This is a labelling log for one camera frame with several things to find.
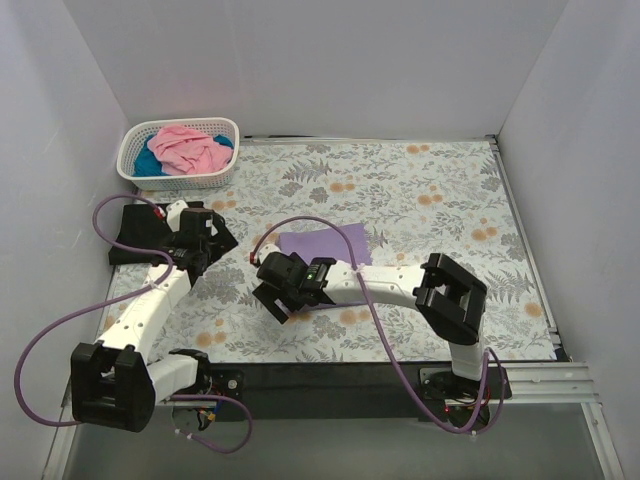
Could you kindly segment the purple t-shirt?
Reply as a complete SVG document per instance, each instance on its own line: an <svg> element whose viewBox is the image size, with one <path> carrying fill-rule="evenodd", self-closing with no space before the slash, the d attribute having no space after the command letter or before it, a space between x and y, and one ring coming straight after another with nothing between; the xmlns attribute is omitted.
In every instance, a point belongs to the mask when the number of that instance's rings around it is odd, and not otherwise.
<svg viewBox="0 0 640 480"><path fill-rule="evenodd" d="M357 264L371 265L371 252L362 223L340 226L340 229L351 242ZM314 258L334 258L350 262L347 244L342 236L331 228L310 232L282 232L277 245L284 254L296 253L307 264Z"/></svg>

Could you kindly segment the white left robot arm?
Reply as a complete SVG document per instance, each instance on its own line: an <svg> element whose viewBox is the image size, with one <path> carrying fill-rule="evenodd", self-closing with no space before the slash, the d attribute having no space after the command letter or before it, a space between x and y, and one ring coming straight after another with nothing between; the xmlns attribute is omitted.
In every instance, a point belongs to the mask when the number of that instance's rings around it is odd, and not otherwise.
<svg viewBox="0 0 640 480"><path fill-rule="evenodd" d="M238 242L212 210L186 207L169 218L171 234L146 272L143 293L94 343L79 344L71 355L78 422L139 432L158 403L174 394L200 400L212 390L205 353L179 349L156 362L149 357L173 309Z"/></svg>

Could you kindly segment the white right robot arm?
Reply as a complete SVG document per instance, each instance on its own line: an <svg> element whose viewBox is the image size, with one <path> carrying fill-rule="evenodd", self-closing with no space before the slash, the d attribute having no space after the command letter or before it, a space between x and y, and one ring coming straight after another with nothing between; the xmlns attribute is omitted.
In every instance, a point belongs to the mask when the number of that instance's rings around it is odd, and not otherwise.
<svg viewBox="0 0 640 480"><path fill-rule="evenodd" d="M254 297L280 323L301 310L366 304L419 312L449 344L454 389L475 397L489 384L483 367L483 314L487 287L448 256L433 253L422 265L380 267L334 258L305 262L267 246L250 257L259 285Z"/></svg>

